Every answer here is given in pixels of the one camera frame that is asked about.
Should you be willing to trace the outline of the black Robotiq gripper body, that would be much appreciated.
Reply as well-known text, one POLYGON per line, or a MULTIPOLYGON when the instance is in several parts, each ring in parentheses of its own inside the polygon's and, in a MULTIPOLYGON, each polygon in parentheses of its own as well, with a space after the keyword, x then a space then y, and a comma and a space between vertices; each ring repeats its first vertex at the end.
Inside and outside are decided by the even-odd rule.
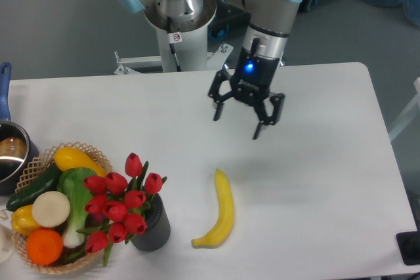
POLYGON ((268 98, 279 63, 279 58, 254 55, 242 48, 234 74, 229 79, 234 98, 243 103, 262 102, 268 98))

